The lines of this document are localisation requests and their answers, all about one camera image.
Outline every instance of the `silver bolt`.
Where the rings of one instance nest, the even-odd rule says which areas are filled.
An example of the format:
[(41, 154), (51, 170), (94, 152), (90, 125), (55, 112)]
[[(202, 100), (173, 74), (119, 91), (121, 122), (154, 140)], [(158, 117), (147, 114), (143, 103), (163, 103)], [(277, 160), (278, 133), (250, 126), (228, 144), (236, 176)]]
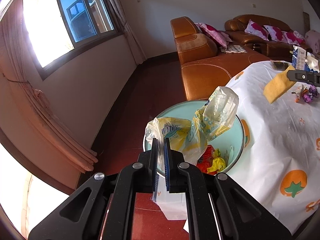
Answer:
[(142, 167), (143, 167), (143, 164), (142, 163), (134, 163), (134, 164), (132, 164), (132, 167), (134, 168), (134, 169), (141, 169)]
[(189, 163), (180, 163), (179, 167), (182, 168), (182, 169), (187, 169), (187, 168), (190, 167), (190, 165), (189, 165)]
[(220, 180), (226, 180), (228, 176), (225, 173), (218, 173), (218, 179)]
[(102, 172), (98, 172), (94, 175), (94, 179), (100, 180), (104, 178), (104, 174)]

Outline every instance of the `sponge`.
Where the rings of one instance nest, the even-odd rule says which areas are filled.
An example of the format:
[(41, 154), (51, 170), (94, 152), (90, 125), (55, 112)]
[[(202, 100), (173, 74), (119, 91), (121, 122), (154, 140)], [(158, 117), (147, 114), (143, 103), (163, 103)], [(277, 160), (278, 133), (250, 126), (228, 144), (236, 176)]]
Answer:
[(295, 68), (290, 65), (285, 71), (277, 74), (273, 80), (266, 84), (263, 94), (270, 104), (276, 101), (296, 83), (287, 78), (288, 70), (295, 70)]

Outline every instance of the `sofa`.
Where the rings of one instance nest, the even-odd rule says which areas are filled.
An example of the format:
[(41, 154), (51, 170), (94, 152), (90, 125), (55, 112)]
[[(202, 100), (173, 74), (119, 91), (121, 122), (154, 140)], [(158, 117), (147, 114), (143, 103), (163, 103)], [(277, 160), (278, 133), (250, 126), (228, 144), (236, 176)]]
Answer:
[[(261, 15), (245, 14), (226, 21), (224, 25), (226, 33), (232, 40), (237, 41), (246, 47), (251, 49), (258, 48), (263, 55), (272, 60), (292, 61), (292, 54), (290, 51), (293, 50), (293, 45), (279, 41), (265, 41), (258, 36), (245, 33), (244, 30), (247, 28), (249, 20), (256, 22), (260, 26), (270, 25), (278, 27), (282, 31), (293, 31), (286, 23), (280, 20)], [(312, 52), (312, 49), (306, 44), (302, 44), (301, 47), (303, 47), (307, 52)]]
[(170, 22), (187, 100), (207, 99), (218, 86), (225, 86), (250, 64), (270, 60), (245, 46), (247, 53), (222, 53), (217, 44), (200, 33), (188, 17)]

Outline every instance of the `floor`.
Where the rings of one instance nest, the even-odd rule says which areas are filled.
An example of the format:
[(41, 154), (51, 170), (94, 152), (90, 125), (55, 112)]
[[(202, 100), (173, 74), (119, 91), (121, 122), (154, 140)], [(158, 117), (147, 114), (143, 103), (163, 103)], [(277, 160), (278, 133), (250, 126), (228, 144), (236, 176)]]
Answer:
[[(185, 101), (176, 54), (149, 59), (134, 71), (105, 119), (92, 149), (99, 154), (94, 171), (118, 173), (137, 161), (147, 123), (168, 107)], [(151, 200), (137, 193), (132, 240), (189, 239), (185, 220), (167, 220)]]

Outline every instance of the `plastic bag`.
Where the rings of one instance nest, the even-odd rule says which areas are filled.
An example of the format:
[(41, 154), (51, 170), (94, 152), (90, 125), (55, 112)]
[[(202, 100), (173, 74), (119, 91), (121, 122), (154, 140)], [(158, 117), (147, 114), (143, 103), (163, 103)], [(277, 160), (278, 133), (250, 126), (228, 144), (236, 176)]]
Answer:
[(159, 143), (158, 166), (164, 171), (164, 138), (169, 138), (170, 147), (182, 152), (184, 160), (196, 165), (213, 140), (229, 130), (236, 117), (239, 98), (230, 88), (217, 87), (208, 102), (195, 112), (192, 121), (174, 117), (155, 118), (147, 124), (146, 140)]

